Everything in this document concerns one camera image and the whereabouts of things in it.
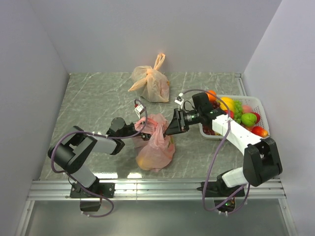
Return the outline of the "pink plastic bag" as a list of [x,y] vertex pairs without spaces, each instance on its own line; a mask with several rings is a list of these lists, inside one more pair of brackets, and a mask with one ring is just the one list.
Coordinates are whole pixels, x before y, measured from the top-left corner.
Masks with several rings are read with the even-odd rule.
[[158,172],[172,161],[175,153],[174,139],[172,136],[163,135],[168,121],[162,114],[149,115],[146,126],[143,126],[144,121],[145,117],[142,117],[135,124],[135,130],[142,130],[151,137],[147,141],[141,137],[132,138],[137,152],[136,162],[142,170]]

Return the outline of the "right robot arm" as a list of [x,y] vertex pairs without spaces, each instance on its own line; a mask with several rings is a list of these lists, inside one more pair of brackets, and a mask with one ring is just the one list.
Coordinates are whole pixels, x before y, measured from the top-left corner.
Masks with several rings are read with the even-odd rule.
[[184,110],[183,94],[175,102],[180,105],[174,109],[173,119],[165,135],[188,132],[194,124],[210,126],[231,142],[244,156],[240,168],[229,170],[217,177],[212,183],[212,192],[216,196],[228,196],[236,187],[249,184],[257,187],[283,172],[276,142],[271,138],[262,138],[244,128],[229,117],[221,108],[213,108],[208,96],[202,90],[192,96],[194,109]]

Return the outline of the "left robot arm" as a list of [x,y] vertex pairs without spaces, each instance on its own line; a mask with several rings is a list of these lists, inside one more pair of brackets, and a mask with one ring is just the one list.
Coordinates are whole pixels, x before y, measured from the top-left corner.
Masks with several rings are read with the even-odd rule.
[[54,163],[59,165],[67,174],[71,175],[78,182],[73,184],[73,191],[83,192],[87,197],[93,198],[96,195],[109,197],[99,179],[85,165],[85,161],[92,152],[102,152],[109,155],[118,154],[125,146],[125,137],[136,137],[148,141],[151,137],[148,133],[138,133],[134,124],[126,124],[123,118],[115,118],[106,135],[90,135],[78,126],[70,129],[67,136],[59,145],[50,147],[48,156],[54,153]]

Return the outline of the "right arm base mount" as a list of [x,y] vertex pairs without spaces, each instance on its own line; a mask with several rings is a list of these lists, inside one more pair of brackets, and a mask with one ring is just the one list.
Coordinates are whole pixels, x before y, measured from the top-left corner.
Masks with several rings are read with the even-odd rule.
[[227,198],[232,196],[229,200],[227,200],[223,205],[218,207],[221,203],[220,200],[214,201],[215,210],[224,213],[232,213],[236,210],[236,197],[245,197],[244,187],[242,185],[237,185],[232,188],[228,188],[225,186],[224,182],[217,181],[210,181],[207,183],[204,197],[202,197],[202,204],[205,208],[205,198]]

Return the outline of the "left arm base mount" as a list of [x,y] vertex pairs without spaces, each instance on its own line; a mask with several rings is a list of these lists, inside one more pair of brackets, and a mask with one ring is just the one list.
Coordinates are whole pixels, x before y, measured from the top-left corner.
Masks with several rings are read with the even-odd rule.
[[102,201],[107,201],[111,205],[110,212],[114,209],[111,199],[114,197],[115,184],[94,183],[89,188],[82,187],[79,183],[73,183],[70,191],[70,199],[80,200],[80,210],[83,213],[92,213],[100,210]]

